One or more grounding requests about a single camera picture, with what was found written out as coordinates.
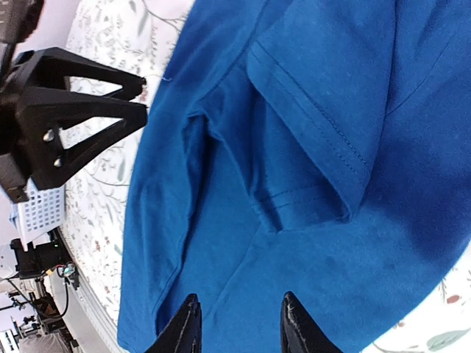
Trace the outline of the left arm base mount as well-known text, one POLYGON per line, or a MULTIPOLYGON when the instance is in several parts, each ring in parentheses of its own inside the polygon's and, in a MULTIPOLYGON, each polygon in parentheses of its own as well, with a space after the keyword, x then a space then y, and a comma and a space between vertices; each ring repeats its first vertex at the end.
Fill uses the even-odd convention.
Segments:
POLYGON ((74 290, 79 288, 78 270, 75 268, 71 275, 65 274, 66 268, 73 262, 65 246, 59 240, 53 240, 37 246, 30 242, 27 245, 27 250, 25 250, 20 239, 14 239, 10 243, 10 248, 14 251, 17 261, 14 266, 16 270, 16 273, 13 275, 14 278, 37 279, 44 277, 48 270, 62 268, 60 274, 69 278, 74 290))

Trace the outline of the blue printed t-shirt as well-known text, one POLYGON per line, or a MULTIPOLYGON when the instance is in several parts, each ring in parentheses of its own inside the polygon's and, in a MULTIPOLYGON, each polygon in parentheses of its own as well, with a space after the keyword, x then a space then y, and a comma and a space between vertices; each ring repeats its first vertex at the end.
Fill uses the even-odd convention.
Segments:
POLYGON ((278 352, 291 291, 359 352, 469 242, 468 1, 196 1, 135 159, 118 344, 196 293, 205 352, 278 352))

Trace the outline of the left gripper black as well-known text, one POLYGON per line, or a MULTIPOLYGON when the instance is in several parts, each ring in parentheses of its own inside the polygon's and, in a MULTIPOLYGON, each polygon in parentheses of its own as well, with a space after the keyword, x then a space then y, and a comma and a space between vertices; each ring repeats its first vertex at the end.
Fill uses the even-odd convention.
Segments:
POLYGON ((78 171, 147 123, 147 106, 134 101, 141 95, 143 77, 53 47, 25 51, 15 59, 19 43, 37 29, 43 1, 1 2, 1 187, 12 202, 25 202, 28 178, 38 190, 58 188, 78 171), (15 97, 7 92, 13 73, 26 86, 68 89, 68 78, 108 82, 118 89, 103 96, 47 100, 28 98, 15 121, 15 97))

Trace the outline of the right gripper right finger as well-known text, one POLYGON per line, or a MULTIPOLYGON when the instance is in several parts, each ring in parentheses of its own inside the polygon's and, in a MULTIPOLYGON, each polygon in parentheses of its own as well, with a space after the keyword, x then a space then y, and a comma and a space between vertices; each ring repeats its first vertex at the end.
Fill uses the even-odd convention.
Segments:
POLYGON ((282 353, 341 353, 291 291, 280 311, 280 348, 282 353))

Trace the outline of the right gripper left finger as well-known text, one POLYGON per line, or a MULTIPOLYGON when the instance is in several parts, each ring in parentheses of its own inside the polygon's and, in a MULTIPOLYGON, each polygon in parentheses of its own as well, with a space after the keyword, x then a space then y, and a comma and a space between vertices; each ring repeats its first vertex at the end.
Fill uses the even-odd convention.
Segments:
POLYGON ((189 294, 146 353, 201 353, 202 309, 198 296, 189 294))

